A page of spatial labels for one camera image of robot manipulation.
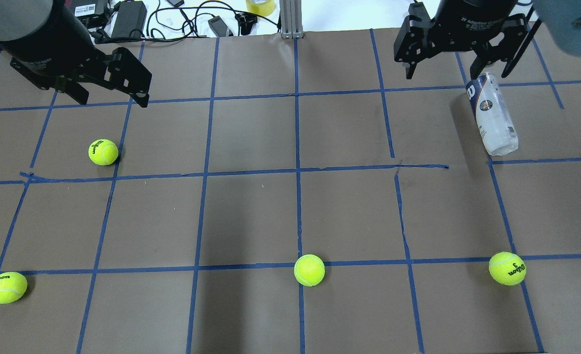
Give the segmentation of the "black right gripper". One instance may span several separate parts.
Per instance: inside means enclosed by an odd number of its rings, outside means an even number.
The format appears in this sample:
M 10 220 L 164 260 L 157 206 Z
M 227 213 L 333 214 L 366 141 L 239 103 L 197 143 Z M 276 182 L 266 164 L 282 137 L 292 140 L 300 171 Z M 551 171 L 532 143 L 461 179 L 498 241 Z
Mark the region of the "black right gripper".
M 509 16 L 516 0 L 441 0 L 433 20 L 422 2 L 410 3 L 394 40 L 394 61 L 402 63 L 406 78 L 416 66 L 439 54 L 438 46 L 468 46 L 476 54 L 470 79 L 484 67 L 505 63 L 501 77 L 508 77 L 533 39 L 536 27 L 528 29 L 533 13 Z

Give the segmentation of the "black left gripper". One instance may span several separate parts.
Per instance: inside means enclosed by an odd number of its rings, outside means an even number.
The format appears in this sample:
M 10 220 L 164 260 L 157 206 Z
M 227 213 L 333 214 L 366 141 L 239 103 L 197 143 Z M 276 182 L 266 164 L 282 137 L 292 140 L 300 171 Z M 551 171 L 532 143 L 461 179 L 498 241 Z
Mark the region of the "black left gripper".
M 51 5 L 40 25 L 2 40 L 0 47 L 38 88 L 55 87 L 80 105 L 87 104 L 89 92 L 79 82 L 87 82 L 119 90 L 140 107 L 148 106 L 151 72 L 127 48 L 118 47 L 108 55 L 97 49 L 86 27 L 64 5 Z

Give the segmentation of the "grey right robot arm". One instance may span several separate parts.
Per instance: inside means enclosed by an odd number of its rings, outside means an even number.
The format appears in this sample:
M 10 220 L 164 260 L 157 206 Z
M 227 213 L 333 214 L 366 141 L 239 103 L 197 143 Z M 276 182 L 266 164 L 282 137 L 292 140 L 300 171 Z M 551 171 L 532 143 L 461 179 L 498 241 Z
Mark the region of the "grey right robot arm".
M 420 0 L 408 14 L 394 40 L 394 61 L 402 63 L 407 79 L 425 59 L 443 52 L 473 51 L 469 74 L 477 78 L 484 67 L 504 62 L 509 76 L 542 24 L 558 48 L 581 58 L 581 0 L 532 0 L 528 13 L 513 13 L 517 0 L 441 0 L 434 17 Z

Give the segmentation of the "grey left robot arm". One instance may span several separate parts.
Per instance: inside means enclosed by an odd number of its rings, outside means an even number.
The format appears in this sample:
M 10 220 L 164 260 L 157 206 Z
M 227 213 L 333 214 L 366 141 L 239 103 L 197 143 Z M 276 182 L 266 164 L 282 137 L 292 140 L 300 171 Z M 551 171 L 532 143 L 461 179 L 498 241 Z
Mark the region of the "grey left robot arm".
M 89 97 L 83 83 L 119 90 L 143 108 L 149 102 L 151 72 L 127 48 L 106 54 L 95 47 L 62 0 L 0 0 L 0 48 L 35 87 L 79 104 Z

